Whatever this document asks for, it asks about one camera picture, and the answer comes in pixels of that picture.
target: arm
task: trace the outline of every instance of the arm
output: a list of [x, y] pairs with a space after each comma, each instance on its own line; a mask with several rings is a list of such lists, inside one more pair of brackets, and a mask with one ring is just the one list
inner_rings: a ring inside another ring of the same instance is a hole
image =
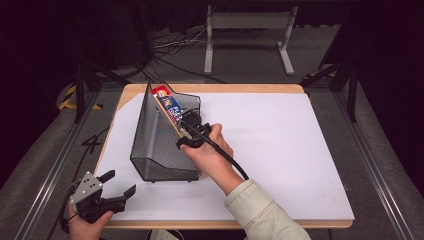
[[[225, 141], [222, 126], [212, 126], [210, 139], [231, 157], [233, 150]], [[181, 150], [194, 164], [224, 191], [225, 206], [252, 239], [310, 239], [306, 231], [295, 223], [253, 180], [244, 181], [231, 164], [209, 144], [194, 149], [182, 145]]]

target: cable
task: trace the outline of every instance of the cable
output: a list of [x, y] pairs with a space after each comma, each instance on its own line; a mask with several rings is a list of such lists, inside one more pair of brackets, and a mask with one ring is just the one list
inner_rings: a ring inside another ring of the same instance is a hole
[[185, 240], [183, 234], [180, 231], [178, 231], [177, 229], [174, 229], [174, 231], [176, 231], [180, 235], [180, 237], [182, 238], [181, 240]]
[[156, 76], [157, 76], [157, 79], [160, 79], [160, 74], [159, 73], [157, 73], [156, 72], [156, 69], [155, 69], [155, 67], [153, 67], [153, 65], [152, 64], [150, 64], [150, 63], [147, 63], [151, 68], [152, 68], [152, 70], [153, 70], [153, 72], [156, 74]]
[[59, 222], [59, 219], [61, 219], [61, 217], [63, 216], [63, 214], [65, 212], [66, 204], [68, 203], [68, 198], [71, 196], [71, 194], [72, 194], [72, 192], [74, 190], [75, 190], [75, 187], [74, 186], [70, 186], [68, 188], [68, 191], [66, 193], [66, 197], [65, 197], [65, 199], [63, 199], [63, 202], [62, 202], [62, 207], [60, 208], [60, 211], [59, 211], [59, 213], [58, 213], [58, 215], [56, 217], [56, 220], [55, 220], [55, 222], [53, 224], [52, 229], [50, 229], [50, 233], [49, 233], [49, 236], [47, 236], [47, 240], [51, 239], [51, 237], [52, 237], [52, 235], [54, 233], [54, 230], [56, 230], [56, 225]]
[[97, 64], [95, 64], [95, 63], [93, 63], [93, 62], [90, 62], [90, 61], [84, 61], [84, 63], [86, 64], [86, 66], [88, 66], [88, 67], [92, 68], [92, 69], [93, 69], [93, 70], [95, 70], [96, 72], [100, 72], [100, 73], [102, 73], [103, 75], [105, 75], [105, 76], [109, 77], [110, 79], [112, 79], [112, 80], [114, 80], [114, 81], [116, 81], [116, 82], [121, 83], [122, 85], [127, 85], [127, 84], [130, 84], [130, 83], [131, 83], [130, 81], [128, 81], [128, 80], [126, 80], [126, 79], [122, 78], [121, 76], [119, 76], [119, 75], [115, 74], [114, 72], [110, 72], [110, 71], [108, 71], [108, 70], [106, 70], [106, 69], [103, 69], [102, 67], [98, 66]]
[[170, 42], [170, 43], [166, 43], [166, 44], [163, 44], [163, 45], [154, 46], [153, 49], [163, 48], [163, 47], [168, 47], [168, 46], [171, 46], [171, 45], [178, 45], [178, 44], [184, 44], [184, 45], [186, 45], [186, 44], [191, 43], [191, 42], [203, 42], [203, 43], [206, 43], [205, 41], [197, 40], [197, 38], [200, 37], [205, 31], [206, 31], [206, 28], [203, 29], [202, 31], [200, 31], [196, 36], [194, 36], [190, 40], [183, 39], [183, 40], [180, 40], [180, 41]]
[[246, 28], [244, 28], [242, 30], [239, 30], [238, 32], [241, 33], [241, 34], [251, 36], [251, 37], [258, 37], [258, 36], [262, 35], [264, 33], [264, 31], [265, 31], [265, 29], [259, 29], [259, 28], [258, 29], [254, 29], [254, 28], [246, 29]]
[[174, 65], [174, 64], [172, 64], [172, 63], [170, 63], [170, 62], [168, 62], [166, 60], [163, 60], [162, 58], [158, 58], [158, 57], [154, 57], [154, 58], [157, 59], [157, 60], [159, 60], [159, 61], [161, 61], [161, 62], [164, 62], [164, 63], [166, 63], [168, 65], [171, 65], [171, 66], [173, 66], [173, 67], [175, 67], [175, 68], [177, 68], [177, 69], [179, 69], [179, 70], [181, 70], [183, 72], [190, 73], [190, 74], [193, 74], [193, 75], [196, 75], [196, 76], [200, 76], [200, 77], [203, 77], [203, 78], [211, 79], [211, 80], [217, 81], [219, 83], [227, 84], [226, 82], [224, 82], [224, 81], [222, 81], [220, 79], [217, 79], [217, 78], [214, 78], [214, 77], [208, 77], [208, 76], [205, 76], [203, 74], [199, 74], [199, 73], [196, 73], [196, 72], [192, 72], [192, 71], [189, 71], [189, 70], [180, 68], [180, 67], [178, 67], [178, 66], [176, 66], [176, 65]]
[[[144, 67], [145, 67], [146, 65], [141, 65], [141, 66], [139, 66], [137, 69], [135, 69], [135, 70], [133, 70], [133, 71], [131, 71], [131, 72], [128, 72], [128, 73], [124, 73], [124, 74], [121, 74], [121, 75], [118, 75], [117, 74], [117, 76], [119, 76], [119, 77], [121, 77], [121, 78], [124, 78], [124, 79], [129, 79], [129, 78], [132, 78], [132, 77], [134, 77], [134, 76], [136, 76], [137, 74], [139, 74], [141, 71], [143, 71], [143, 69], [144, 69]], [[108, 77], [108, 76], [99, 76], [99, 75], [97, 75], [102, 81], [115, 81], [115, 80], [113, 80], [112, 78], [110, 78], [110, 77]]]
[[228, 162], [230, 162], [243, 176], [244, 180], [248, 180], [249, 176], [247, 176], [246, 172], [243, 170], [243, 168], [232, 158], [230, 155], [228, 155], [227, 152], [225, 152], [216, 142], [212, 141], [209, 137], [203, 136], [201, 133], [199, 133], [196, 129], [194, 129], [189, 124], [184, 124], [185, 127], [190, 128], [193, 132], [195, 132], [197, 135], [199, 135], [201, 138], [205, 140], [209, 145], [211, 145], [215, 151], [217, 151], [221, 156], [223, 156], [225, 159], [227, 159]]
[[144, 238], [144, 240], [147, 240], [147, 238], [151, 237], [152, 230], [147, 231], [146, 237]]
[[72, 218], [78, 216], [78, 213], [75, 213], [74, 215], [72, 215], [72, 217], [68, 218], [68, 222], [71, 221]]
[[65, 214], [66, 205], [68, 205], [68, 199], [69, 199], [69, 197], [71, 197], [71, 195], [75, 192], [76, 189], [77, 189], [77, 186], [74, 185], [74, 184], [72, 184], [72, 186], [69, 187], [68, 193], [66, 194], [66, 197], [63, 199], [62, 208], [60, 209], [60, 212], [59, 212], [60, 228], [62, 228], [62, 230], [66, 233], [69, 233], [68, 221], [71, 218], [69, 218], [69, 219], [63, 218], [63, 215]]
[[152, 81], [153, 79], [149, 76], [149, 74], [145, 73], [144, 71], [141, 71], [143, 73], [143, 75], [145, 76], [145, 80], [146, 78], [149, 79], [150, 81]]

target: white surface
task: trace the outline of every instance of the white surface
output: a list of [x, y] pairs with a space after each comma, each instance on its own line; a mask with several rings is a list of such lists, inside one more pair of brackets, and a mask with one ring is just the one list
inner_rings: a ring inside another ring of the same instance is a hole
[[[221, 123], [234, 159], [294, 220], [353, 220], [334, 162], [306, 94], [193, 93], [203, 123]], [[209, 179], [143, 182], [129, 160], [143, 95], [115, 116], [96, 176], [116, 170], [103, 197], [137, 184], [114, 220], [233, 220]]]

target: hand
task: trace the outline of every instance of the hand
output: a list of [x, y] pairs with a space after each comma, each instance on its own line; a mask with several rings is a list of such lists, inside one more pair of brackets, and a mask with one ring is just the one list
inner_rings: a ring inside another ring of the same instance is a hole
[[[72, 204], [68, 204], [68, 213], [72, 217], [75, 211]], [[95, 223], [90, 224], [84, 221], [80, 216], [76, 215], [69, 220], [69, 235], [74, 240], [98, 240], [103, 228], [112, 218], [113, 212], [108, 211], [103, 214]]]
[[[222, 125], [214, 124], [209, 138], [233, 157], [233, 149], [225, 141], [221, 131]], [[208, 143], [205, 142], [199, 148], [181, 145], [180, 149], [193, 161], [194, 165], [210, 176], [226, 195], [243, 182], [232, 165]]]

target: chair leg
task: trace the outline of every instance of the chair leg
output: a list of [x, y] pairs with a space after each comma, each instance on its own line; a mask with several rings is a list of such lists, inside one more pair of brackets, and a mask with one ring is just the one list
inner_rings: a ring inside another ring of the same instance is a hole
[[206, 30], [208, 33], [208, 43], [206, 45], [205, 69], [204, 73], [212, 74], [212, 57], [213, 57], [213, 42], [212, 42], [212, 7], [208, 6], [208, 19], [206, 22]]
[[284, 36], [284, 42], [278, 42], [278, 50], [280, 52], [281, 59], [283, 60], [284, 68], [286, 69], [287, 75], [291, 76], [294, 74], [293, 66], [291, 64], [289, 55], [287, 54], [287, 45], [289, 43], [291, 31], [293, 29], [294, 20], [296, 19], [297, 7], [293, 7], [290, 12], [290, 18], [287, 21], [286, 33]]

